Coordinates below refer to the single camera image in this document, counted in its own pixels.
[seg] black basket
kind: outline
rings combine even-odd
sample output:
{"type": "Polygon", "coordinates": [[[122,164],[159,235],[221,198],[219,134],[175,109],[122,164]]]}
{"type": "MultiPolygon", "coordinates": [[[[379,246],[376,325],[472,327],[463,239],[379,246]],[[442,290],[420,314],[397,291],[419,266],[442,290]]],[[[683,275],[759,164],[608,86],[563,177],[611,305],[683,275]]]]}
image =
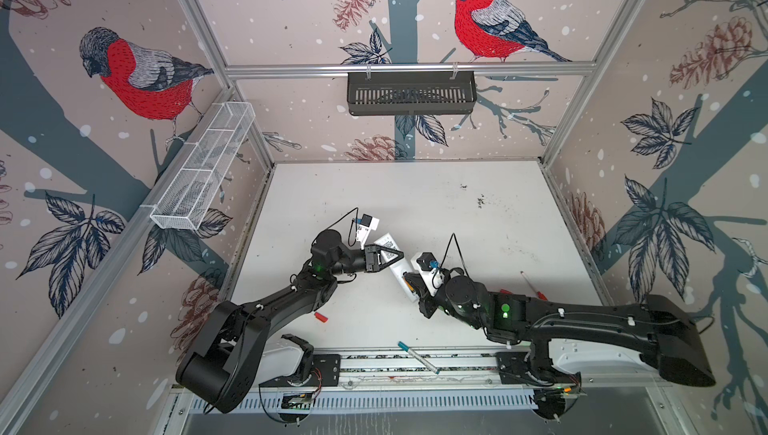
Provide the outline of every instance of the black basket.
{"type": "Polygon", "coordinates": [[[475,73],[363,72],[347,78],[346,101],[350,114],[360,115],[466,115],[478,99],[475,73]]]}

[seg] blue marker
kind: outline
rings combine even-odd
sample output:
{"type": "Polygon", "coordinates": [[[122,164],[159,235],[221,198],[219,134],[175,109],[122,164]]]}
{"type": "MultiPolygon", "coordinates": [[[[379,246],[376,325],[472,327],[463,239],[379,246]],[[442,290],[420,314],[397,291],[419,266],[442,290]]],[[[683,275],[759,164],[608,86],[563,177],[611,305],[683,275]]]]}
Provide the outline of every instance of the blue marker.
{"type": "Polygon", "coordinates": [[[408,348],[408,345],[406,345],[406,344],[402,343],[401,341],[399,341],[399,342],[397,342],[397,346],[400,347],[401,349],[403,349],[404,351],[408,352],[408,355],[410,355],[411,357],[414,357],[416,360],[420,361],[429,370],[435,372],[435,375],[440,373],[440,371],[438,370],[438,368],[435,365],[432,365],[431,363],[429,363],[429,361],[426,358],[422,357],[418,353],[416,353],[413,350],[411,350],[410,348],[408,348]]]}

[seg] white mesh basket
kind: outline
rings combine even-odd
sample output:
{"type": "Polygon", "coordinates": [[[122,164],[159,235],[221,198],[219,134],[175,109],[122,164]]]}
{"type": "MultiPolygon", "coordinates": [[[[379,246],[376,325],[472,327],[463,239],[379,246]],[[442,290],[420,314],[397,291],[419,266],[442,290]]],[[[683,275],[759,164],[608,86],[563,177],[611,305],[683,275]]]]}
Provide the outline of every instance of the white mesh basket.
{"type": "Polygon", "coordinates": [[[221,105],[150,215],[161,229],[200,228],[254,117],[246,102],[221,105]]]}

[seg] red pen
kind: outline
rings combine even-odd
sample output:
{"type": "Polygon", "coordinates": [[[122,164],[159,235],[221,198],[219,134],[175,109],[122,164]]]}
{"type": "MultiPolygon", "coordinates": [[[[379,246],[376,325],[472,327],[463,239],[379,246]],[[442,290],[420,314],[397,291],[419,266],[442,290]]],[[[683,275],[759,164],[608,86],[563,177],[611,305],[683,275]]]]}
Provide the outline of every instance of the red pen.
{"type": "Polygon", "coordinates": [[[536,290],[536,287],[533,286],[530,280],[528,280],[528,277],[525,276],[525,273],[523,271],[520,272],[520,275],[523,276],[523,280],[525,280],[525,283],[528,284],[528,286],[531,288],[534,294],[536,294],[537,297],[539,297],[541,300],[547,300],[547,298],[542,294],[540,291],[536,290]]]}

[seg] white table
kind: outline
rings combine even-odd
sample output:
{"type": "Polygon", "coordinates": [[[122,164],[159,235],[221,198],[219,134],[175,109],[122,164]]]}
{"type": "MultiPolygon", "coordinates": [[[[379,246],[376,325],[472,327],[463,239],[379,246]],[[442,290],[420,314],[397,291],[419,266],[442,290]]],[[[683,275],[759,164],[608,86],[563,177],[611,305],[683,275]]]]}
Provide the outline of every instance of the white table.
{"type": "MultiPolygon", "coordinates": [[[[317,233],[354,207],[381,219],[369,243],[390,232],[407,259],[440,260],[455,231],[469,275],[489,291],[533,295],[525,271],[551,301],[600,305],[538,165],[519,161],[280,164],[232,301],[286,287],[317,233]]],[[[334,227],[345,240],[351,218],[334,227]]],[[[446,266],[461,266],[455,247],[446,266]]],[[[318,348],[498,347],[442,313],[424,318],[389,269],[339,285],[319,312],[327,323],[303,315],[279,333],[318,348]]]]}

